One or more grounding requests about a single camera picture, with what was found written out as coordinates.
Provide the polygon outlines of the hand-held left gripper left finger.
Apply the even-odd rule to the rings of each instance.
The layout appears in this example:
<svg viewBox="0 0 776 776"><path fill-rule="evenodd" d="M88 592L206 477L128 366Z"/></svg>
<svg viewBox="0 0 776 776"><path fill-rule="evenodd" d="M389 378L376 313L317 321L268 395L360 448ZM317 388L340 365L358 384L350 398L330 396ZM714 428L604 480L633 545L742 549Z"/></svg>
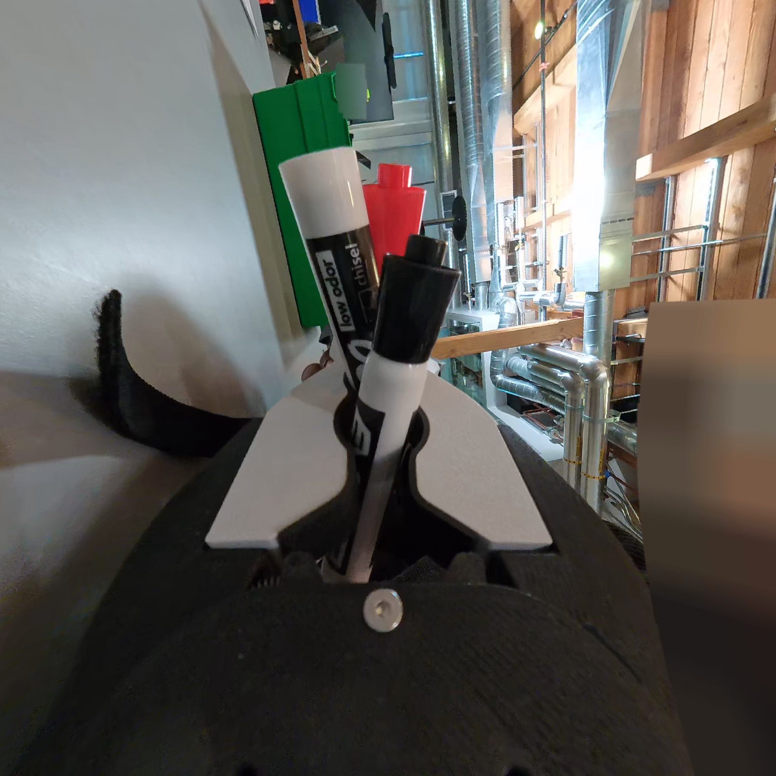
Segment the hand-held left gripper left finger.
<svg viewBox="0 0 776 776"><path fill-rule="evenodd" d="M322 557L346 541L359 494L335 424L346 398L342 369L327 366L272 407L207 533L209 548Z"/></svg>

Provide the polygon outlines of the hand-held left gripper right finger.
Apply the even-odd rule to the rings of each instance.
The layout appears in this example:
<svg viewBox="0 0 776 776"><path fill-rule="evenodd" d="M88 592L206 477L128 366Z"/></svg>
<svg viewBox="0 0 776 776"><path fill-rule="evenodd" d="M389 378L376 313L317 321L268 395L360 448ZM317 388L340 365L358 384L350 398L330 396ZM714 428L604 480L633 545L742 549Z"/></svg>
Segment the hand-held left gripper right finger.
<svg viewBox="0 0 776 776"><path fill-rule="evenodd" d="M418 503L477 548L549 548L550 532L490 414L431 372L419 410L423 431L409 463Z"/></svg>

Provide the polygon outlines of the black dry erase marker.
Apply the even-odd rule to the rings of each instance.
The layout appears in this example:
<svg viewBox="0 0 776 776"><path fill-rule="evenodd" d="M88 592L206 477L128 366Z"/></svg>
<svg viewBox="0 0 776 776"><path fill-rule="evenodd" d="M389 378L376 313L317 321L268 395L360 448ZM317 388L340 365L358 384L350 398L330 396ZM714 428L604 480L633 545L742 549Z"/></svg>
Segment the black dry erase marker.
<svg viewBox="0 0 776 776"><path fill-rule="evenodd" d="M306 159L321 177L323 198L305 219L297 199L296 218L300 227L310 227L307 254L333 343L344 358L343 384L354 398L373 349L380 284L363 185L352 148L319 151Z"/></svg>
<svg viewBox="0 0 776 776"><path fill-rule="evenodd" d="M350 438L363 492L345 579L369 581L373 554L403 449L430 374L458 270L444 267L445 248L412 235L404 255L383 259L380 295L369 353L354 405Z"/></svg>

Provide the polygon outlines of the red dry erase marker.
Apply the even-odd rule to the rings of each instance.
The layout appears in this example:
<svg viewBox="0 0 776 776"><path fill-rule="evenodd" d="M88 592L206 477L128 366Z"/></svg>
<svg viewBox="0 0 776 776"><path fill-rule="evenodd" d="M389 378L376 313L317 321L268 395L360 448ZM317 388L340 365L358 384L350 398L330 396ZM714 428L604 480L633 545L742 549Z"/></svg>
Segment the red dry erase marker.
<svg viewBox="0 0 776 776"><path fill-rule="evenodd" d="M425 190L411 179L411 166L380 163L376 183L363 186L378 271L385 255L403 255L408 238L419 233Z"/></svg>

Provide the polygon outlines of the silver insulated pipes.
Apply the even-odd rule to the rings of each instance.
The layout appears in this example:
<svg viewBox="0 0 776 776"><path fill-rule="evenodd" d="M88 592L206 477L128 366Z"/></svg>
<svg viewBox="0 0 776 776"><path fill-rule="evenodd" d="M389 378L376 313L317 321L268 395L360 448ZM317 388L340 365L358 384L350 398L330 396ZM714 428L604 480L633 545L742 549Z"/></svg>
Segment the silver insulated pipes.
<svg viewBox="0 0 776 776"><path fill-rule="evenodd" d="M490 356L490 382L508 396L542 405L559 419L546 430L562 446L559 473L599 514L609 500L625 522L638 523L625 492L607 489L608 448L637 456L636 426L609 407L611 381L596 357L548 344L507 348Z"/></svg>

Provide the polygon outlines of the wooden railing beam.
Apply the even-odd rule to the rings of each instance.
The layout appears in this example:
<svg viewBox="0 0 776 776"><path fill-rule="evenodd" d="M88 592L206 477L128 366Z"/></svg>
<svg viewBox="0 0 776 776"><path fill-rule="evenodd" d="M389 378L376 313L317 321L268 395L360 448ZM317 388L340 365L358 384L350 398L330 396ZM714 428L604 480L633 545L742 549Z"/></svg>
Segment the wooden railing beam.
<svg viewBox="0 0 776 776"><path fill-rule="evenodd" d="M530 344L561 342L575 337L582 338L583 334L583 318L554 319L530 325L440 337L434 344L431 356L441 361L471 354L509 350Z"/></svg>

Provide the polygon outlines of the person's black sweater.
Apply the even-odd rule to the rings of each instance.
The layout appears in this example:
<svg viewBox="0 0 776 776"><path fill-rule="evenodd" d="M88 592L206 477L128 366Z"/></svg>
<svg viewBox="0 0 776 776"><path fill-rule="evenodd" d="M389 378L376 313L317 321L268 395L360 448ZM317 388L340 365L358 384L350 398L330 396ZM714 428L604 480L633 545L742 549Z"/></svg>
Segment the person's black sweater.
<svg viewBox="0 0 776 776"><path fill-rule="evenodd" d="M631 531L622 528L620 525L616 525L612 522L606 522L606 526L618 540L619 544L628 554L628 557L633 561L633 564L642 576L648 580L648 574L645 563L644 547L641 540L639 540Z"/></svg>

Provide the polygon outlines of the black disc on rod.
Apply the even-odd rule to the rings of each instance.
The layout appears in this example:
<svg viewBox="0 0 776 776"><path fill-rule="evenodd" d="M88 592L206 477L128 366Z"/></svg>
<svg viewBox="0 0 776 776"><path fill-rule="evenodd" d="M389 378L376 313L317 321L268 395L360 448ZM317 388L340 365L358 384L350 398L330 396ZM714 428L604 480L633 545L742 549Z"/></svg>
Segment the black disc on rod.
<svg viewBox="0 0 776 776"><path fill-rule="evenodd" d="M448 217L422 221L420 235L425 236L426 227L445 226L451 228L452 236L456 241L462 242L466 238L467 224L468 219L465 199L463 196L457 195L451 202L451 215Z"/></svg>

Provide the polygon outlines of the green plastic bin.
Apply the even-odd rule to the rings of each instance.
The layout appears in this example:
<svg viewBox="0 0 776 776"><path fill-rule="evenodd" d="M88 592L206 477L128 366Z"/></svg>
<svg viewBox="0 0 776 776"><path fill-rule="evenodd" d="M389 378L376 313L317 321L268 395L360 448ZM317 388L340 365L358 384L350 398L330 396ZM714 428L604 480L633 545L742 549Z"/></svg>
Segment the green plastic bin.
<svg viewBox="0 0 776 776"><path fill-rule="evenodd" d="M306 157L351 145L348 122L337 101L335 74L255 93L252 103L299 322L303 328L325 327L327 311L307 254L310 227L300 227L295 202L301 200L305 219L323 198L321 177Z"/></svg>

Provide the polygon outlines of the black monitor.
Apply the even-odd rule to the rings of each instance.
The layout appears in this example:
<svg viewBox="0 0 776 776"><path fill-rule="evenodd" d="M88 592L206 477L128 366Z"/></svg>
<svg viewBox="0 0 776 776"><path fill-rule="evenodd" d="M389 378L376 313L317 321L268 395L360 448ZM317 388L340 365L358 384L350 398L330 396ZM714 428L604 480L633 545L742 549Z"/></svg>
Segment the black monitor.
<svg viewBox="0 0 776 776"><path fill-rule="evenodd" d="M365 118L392 121L396 89L393 35L383 1L318 1L321 23L335 25L344 40L344 62L362 64L368 91Z"/></svg>

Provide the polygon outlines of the round silver duct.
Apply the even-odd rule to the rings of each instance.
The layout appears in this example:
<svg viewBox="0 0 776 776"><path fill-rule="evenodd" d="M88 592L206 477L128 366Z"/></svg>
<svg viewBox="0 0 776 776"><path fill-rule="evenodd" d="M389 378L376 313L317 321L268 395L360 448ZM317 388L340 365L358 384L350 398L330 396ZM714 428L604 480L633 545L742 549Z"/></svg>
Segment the round silver duct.
<svg viewBox="0 0 776 776"><path fill-rule="evenodd" d="M445 2L462 195L467 205L462 292L474 308L488 305L493 266L506 263L507 218L514 205L510 2Z"/></svg>

